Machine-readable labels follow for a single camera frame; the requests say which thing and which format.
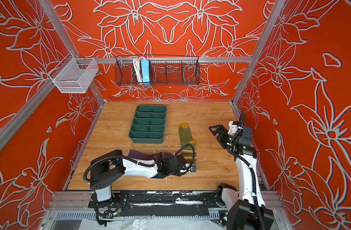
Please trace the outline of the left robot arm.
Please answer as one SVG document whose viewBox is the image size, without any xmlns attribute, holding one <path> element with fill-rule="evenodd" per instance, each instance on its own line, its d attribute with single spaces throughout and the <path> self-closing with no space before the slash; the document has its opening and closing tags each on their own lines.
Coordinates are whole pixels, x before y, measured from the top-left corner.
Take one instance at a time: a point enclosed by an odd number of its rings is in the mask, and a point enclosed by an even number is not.
<svg viewBox="0 0 351 230">
<path fill-rule="evenodd" d="M 112 184 L 123 176 L 164 179 L 170 175 L 182 176 L 195 171 L 194 160 L 187 163 L 180 153 L 147 155 L 133 149 L 126 153 L 117 149 L 92 160 L 83 179 L 96 194 L 96 201 L 104 202 L 112 197 Z"/>
</svg>

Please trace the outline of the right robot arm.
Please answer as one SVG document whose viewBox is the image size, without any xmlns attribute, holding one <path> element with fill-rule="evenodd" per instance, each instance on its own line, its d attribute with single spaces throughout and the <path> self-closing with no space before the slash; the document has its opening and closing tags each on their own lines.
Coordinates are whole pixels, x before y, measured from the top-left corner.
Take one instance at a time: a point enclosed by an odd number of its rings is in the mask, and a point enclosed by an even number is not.
<svg viewBox="0 0 351 230">
<path fill-rule="evenodd" d="M 220 186 L 221 201 L 228 209 L 228 230 L 271 230 L 273 211 L 266 208 L 256 172 L 257 153 L 251 145 L 253 129 L 231 122 L 229 129 L 223 125 L 209 127 L 223 149 L 234 159 L 239 174 L 239 190 Z"/>
</svg>

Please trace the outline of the purple sock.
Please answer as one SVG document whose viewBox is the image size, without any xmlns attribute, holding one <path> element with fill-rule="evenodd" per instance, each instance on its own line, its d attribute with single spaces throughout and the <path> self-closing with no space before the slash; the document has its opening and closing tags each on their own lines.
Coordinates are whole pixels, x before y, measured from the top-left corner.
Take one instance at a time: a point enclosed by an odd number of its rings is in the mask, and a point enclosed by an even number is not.
<svg viewBox="0 0 351 230">
<path fill-rule="evenodd" d="M 154 161 L 155 163 L 157 163 L 160 160 L 169 160 L 174 156 L 172 153 L 169 152 L 145 154 L 134 149 L 126 151 L 123 155 L 133 159 L 135 162 L 144 162 L 145 164 L 150 164 L 150 161 Z"/>
</svg>

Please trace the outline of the green striped sock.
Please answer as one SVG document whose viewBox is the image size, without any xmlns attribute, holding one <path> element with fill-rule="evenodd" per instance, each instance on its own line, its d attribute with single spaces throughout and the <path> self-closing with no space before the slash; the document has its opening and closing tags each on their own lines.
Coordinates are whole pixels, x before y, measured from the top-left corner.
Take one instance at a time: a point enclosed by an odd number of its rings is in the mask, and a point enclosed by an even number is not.
<svg viewBox="0 0 351 230">
<path fill-rule="evenodd" d="M 186 163 L 196 163 L 196 140 L 193 138 L 191 129 L 189 127 L 188 123 L 181 123 L 179 126 L 179 139 L 181 142 L 181 147 L 184 147 L 187 144 L 191 144 L 192 147 L 187 146 L 185 147 L 181 152 L 180 155 L 182 155 Z"/>
</svg>

